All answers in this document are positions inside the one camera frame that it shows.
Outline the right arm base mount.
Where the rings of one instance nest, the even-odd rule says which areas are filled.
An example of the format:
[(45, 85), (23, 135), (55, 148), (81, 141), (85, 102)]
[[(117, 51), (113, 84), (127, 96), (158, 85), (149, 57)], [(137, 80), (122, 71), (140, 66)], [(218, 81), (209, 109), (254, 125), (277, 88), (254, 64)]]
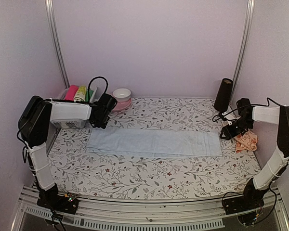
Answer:
[(263, 196), (254, 197), (250, 195), (240, 195), (238, 197), (223, 198), (222, 206), (227, 215), (245, 212), (248, 210), (264, 206)]

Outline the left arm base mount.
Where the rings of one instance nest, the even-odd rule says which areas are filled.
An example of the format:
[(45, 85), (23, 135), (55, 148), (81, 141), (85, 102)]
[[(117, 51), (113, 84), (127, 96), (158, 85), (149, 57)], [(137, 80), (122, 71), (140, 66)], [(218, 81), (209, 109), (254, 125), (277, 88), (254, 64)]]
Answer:
[(37, 205), (53, 211), (75, 215), (79, 200), (72, 193), (60, 195), (58, 189), (53, 187), (47, 191), (39, 190)]

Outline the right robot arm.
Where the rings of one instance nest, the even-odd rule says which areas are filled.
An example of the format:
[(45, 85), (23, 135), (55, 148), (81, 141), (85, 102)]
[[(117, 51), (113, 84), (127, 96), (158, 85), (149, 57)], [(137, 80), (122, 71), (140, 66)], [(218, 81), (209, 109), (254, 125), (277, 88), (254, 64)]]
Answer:
[(251, 104), (249, 99), (237, 101), (233, 111), (219, 112), (218, 117), (228, 122), (221, 129), (220, 138), (230, 140), (236, 135), (246, 134), (253, 128), (254, 122), (278, 125), (276, 148), (261, 171), (246, 184), (239, 205), (244, 210), (251, 209), (270, 189), (289, 165), (289, 106), (281, 105), (271, 98), (266, 98), (267, 105)]

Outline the light blue towel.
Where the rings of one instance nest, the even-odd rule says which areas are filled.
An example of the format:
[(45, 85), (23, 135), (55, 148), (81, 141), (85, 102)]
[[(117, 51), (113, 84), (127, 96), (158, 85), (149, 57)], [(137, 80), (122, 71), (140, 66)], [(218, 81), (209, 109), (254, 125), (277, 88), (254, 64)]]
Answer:
[(156, 129), (95, 128), (86, 150), (89, 153), (144, 158), (222, 156), (216, 132)]

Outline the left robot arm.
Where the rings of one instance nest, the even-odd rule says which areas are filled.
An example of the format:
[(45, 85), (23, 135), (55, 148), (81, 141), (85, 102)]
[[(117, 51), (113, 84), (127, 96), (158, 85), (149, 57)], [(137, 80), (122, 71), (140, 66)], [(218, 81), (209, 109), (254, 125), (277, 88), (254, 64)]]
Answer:
[(106, 128), (109, 114), (117, 103), (113, 96), (106, 93), (93, 103), (44, 99), (40, 96), (32, 96), (28, 102), (18, 121), (17, 137), (25, 146), (30, 170), (44, 202), (50, 208), (59, 208), (62, 198), (57, 195), (58, 187), (51, 175), (47, 157), (49, 124), (89, 122), (94, 128)]

